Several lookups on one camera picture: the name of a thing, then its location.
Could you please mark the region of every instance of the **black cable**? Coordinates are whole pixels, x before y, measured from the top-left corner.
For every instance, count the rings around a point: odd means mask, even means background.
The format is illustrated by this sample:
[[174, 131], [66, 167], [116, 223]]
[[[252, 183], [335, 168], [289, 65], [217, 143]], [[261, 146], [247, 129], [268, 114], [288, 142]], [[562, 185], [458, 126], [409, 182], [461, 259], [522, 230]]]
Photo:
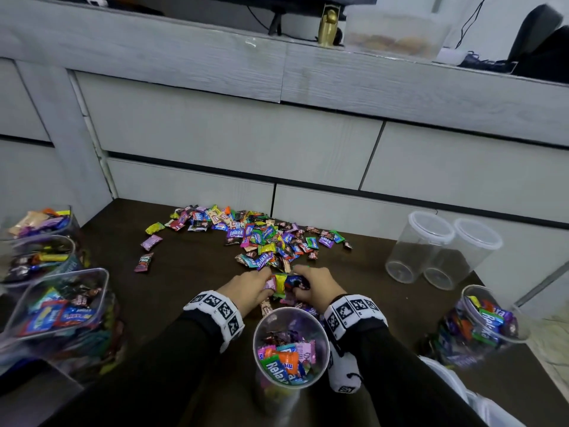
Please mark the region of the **black cable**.
[[[480, 2], [480, 4], [476, 7], [476, 9], [474, 10], [474, 13], [472, 15], [470, 15], [470, 18], [468, 18], [466, 20], [466, 22], [464, 23], [464, 25], [462, 26], [462, 28], [460, 29], [460, 40], [459, 42], [456, 44], [455, 49], [457, 49], [460, 44], [462, 43], [464, 36], [466, 36], [466, 33], [468, 33], [468, 30], [470, 30], [470, 27], [472, 27], [472, 25], [476, 22], [476, 20], [478, 19], [478, 15], [480, 14], [480, 9], [482, 8], [482, 5], [484, 4], [486, 0], [482, 0]], [[468, 22], [474, 17], [474, 20], [470, 23], [470, 25], [466, 28], [466, 30], [464, 29], [466, 27], [466, 24], [468, 24]]]
[[[266, 25], [264, 25], [264, 23], [262, 23], [258, 17], [255, 16], [255, 13], [252, 12], [251, 7], [247, 6], [247, 9], [249, 10], [249, 13], [251, 13], [253, 18], [255, 18], [255, 21], [257, 21], [261, 27], [265, 28], [268, 31], [268, 27]], [[290, 37], [291, 39], [304, 40], [305, 42], [318, 42], [318, 39], [314, 39], [314, 40], [303, 39], [301, 37], [289, 36], [288, 34], [285, 34], [285, 33], [281, 33], [281, 35], [286, 36], [286, 37]]]

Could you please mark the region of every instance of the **drawer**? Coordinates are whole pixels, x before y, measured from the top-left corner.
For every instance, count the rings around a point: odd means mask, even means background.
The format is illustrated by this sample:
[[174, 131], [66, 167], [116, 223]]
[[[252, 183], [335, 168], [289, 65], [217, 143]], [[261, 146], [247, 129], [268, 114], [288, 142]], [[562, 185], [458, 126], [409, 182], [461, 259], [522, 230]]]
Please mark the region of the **drawer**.
[[12, 60], [0, 58], [0, 84], [0, 135], [49, 142]]
[[569, 151], [389, 122], [362, 189], [569, 222]]
[[418, 209], [436, 212], [433, 209], [277, 184], [273, 217], [317, 228], [396, 240], [407, 223], [409, 213]]
[[165, 166], [108, 159], [118, 196], [155, 204], [190, 204], [253, 209], [269, 213], [273, 184]]
[[453, 222], [459, 217], [479, 220], [502, 236], [503, 247], [476, 268], [486, 287], [503, 304], [515, 302], [567, 262], [569, 230], [438, 211]]
[[358, 189], [381, 121], [77, 72], [105, 150]]
[[0, 140], [0, 197], [5, 199], [0, 200], [0, 220], [51, 204], [70, 204], [79, 224], [86, 223], [51, 147]]

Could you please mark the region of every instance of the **jar lid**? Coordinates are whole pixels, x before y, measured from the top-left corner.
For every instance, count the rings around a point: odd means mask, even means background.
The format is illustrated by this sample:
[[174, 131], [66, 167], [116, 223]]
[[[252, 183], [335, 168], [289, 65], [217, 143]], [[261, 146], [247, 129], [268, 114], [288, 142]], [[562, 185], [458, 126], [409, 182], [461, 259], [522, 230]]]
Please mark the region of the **jar lid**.
[[449, 222], [426, 211], [409, 214], [409, 224], [431, 244], [448, 244], [455, 237], [455, 230]]
[[499, 233], [478, 220], [460, 218], [454, 226], [460, 238], [481, 249], [498, 250], [504, 244]]

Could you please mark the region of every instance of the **hand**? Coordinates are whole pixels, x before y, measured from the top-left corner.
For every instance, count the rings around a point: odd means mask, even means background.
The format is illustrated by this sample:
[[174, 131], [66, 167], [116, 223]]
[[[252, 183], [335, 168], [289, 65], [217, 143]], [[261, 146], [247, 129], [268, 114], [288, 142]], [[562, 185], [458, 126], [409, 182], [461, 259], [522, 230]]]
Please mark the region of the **hand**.
[[267, 266], [261, 271], [250, 271], [236, 275], [217, 291], [233, 301], [233, 304], [239, 309], [241, 317], [244, 318], [255, 306], [258, 306], [274, 293], [272, 289], [263, 290], [263, 286], [271, 274], [271, 269]]
[[328, 268], [312, 268], [306, 265], [295, 265], [293, 271], [305, 276], [310, 282], [309, 290], [300, 289], [299, 287], [293, 289], [296, 299], [307, 302], [316, 308], [318, 313], [324, 313], [334, 298], [346, 293], [346, 291], [336, 283]]

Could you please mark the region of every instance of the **person's left hand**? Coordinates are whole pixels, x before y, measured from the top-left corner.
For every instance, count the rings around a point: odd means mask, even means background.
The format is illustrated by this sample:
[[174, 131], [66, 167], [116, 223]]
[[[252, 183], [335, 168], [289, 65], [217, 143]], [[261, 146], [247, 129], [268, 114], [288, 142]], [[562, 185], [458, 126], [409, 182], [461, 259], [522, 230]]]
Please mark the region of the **person's left hand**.
[[266, 266], [260, 271], [236, 275], [217, 291], [233, 301], [241, 317], [244, 318], [255, 306], [274, 293], [272, 289], [263, 290], [271, 274], [271, 269]]

